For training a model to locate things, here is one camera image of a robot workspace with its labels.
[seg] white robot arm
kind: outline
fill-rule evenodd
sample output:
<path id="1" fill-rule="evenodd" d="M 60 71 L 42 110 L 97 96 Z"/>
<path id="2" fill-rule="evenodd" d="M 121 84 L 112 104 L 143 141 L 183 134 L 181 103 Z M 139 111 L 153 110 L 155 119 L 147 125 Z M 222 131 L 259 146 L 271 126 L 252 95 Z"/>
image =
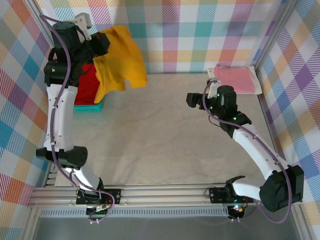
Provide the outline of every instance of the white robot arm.
<path id="1" fill-rule="evenodd" d="M 233 87 L 221 86 L 218 79 L 210 82 L 206 88 L 210 87 L 209 93 L 205 96 L 200 93 L 188 93 L 187 104 L 191 108 L 199 105 L 199 109 L 207 109 L 212 117 L 220 121 L 221 129 L 243 147 L 260 169 L 260 172 L 253 176 L 237 176 L 227 180 L 225 191 L 228 200 L 233 202 L 238 196 L 246 196 L 261 201 L 271 212 L 288 206 L 289 191 L 283 172 L 285 171 L 291 185 L 292 203 L 301 201 L 304 190 L 304 172 L 301 167 L 289 166 L 265 143 L 250 119 L 238 111 L 237 94 Z"/>
<path id="2" fill-rule="evenodd" d="M 41 17 L 55 21 L 46 16 Z M 43 148 L 36 150 L 36 156 L 58 164 L 59 169 L 64 168 L 70 173 L 71 183 L 74 183 L 72 174 L 80 184 L 81 189 L 77 193 L 82 194 L 83 199 L 90 199 L 91 203 L 99 205 L 101 201 L 103 203 L 110 201 L 106 200 L 109 193 L 105 192 L 102 197 L 104 190 L 102 180 L 86 164 L 87 148 L 74 146 L 72 120 L 79 78 L 84 74 L 83 66 L 93 64 L 94 57 L 107 54 L 110 42 L 105 34 L 99 32 L 89 34 L 87 28 L 91 23 L 85 13 L 79 14 L 75 19 L 55 22 L 53 26 L 49 25 L 54 48 L 51 49 L 48 62 L 43 69 L 49 104 L 48 127 Z"/>

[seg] teal basket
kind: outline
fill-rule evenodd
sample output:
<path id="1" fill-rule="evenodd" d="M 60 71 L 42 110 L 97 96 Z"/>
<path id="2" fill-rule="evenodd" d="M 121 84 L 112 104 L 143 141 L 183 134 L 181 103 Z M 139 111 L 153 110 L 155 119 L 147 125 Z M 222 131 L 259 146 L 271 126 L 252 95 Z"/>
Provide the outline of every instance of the teal basket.
<path id="1" fill-rule="evenodd" d="M 98 113 L 101 112 L 104 100 L 95 105 L 74 105 L 74 113 Z"/>

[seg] red cloth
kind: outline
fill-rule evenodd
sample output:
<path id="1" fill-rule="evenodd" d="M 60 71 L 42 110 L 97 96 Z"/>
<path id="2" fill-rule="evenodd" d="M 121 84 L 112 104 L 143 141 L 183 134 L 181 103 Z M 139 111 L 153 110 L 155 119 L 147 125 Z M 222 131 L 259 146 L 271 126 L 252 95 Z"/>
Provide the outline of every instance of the red cloth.
<path id="1" fill-rule="evenodd" d="M 85 73 L 91 64 L 83 66 L 83 72 Z M 95 97 L 98 91 L 100 82 L 96 77 L 95 65 L 91 67 L 88 73 L 82 75 L 79 79 L 78 93 L 75 97 L 74 105 L 94 105 Z"/>

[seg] plaid wall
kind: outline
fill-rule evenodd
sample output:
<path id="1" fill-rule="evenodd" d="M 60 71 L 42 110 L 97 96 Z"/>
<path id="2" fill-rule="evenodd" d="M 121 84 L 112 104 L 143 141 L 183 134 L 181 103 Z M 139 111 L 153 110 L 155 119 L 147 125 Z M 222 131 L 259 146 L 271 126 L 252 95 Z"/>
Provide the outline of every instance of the plaid wall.
<path id="1" fill-rule="evenodd" d="M 304 208 L 320 239 L 320 0 L 298 2 L 258 77 L 276 144 L 304 170 Z"/>
<path id="2" fill-rule="evenodd" d="M 254 64 L 286 0 L 37 0 L 65 20 L 85 12 L 91 33 L 127 26 L 148 73 Z"/>
<path id="3" fill-rule="evenodd" d="M 49 45 L 23 0 L 0 7 L 0 239 L 18 239 L 34 187 L 47 163 L 35 157 L 48 101 L 44 73 Z"/>

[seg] white table surface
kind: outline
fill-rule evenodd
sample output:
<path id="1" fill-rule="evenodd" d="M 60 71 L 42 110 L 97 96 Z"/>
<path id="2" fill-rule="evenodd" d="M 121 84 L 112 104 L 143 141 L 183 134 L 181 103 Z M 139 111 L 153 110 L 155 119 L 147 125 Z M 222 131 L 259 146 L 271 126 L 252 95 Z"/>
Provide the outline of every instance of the white table surface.
<path id="1" fill-rule="evenodd" d="M 105 96 L 99 113 L 74 113 L 74 145 L 86 146 L 87 163 L 105 185 L 224 183 L 259 171 L 208 115 L 186 103 L 202 93 L 208 76 L 152 74 L 148 86 Z M 238 95 L 238 109 L 272 144 L 256 95 Z M 56 186 L 68 186 L 58 174 Z"/>

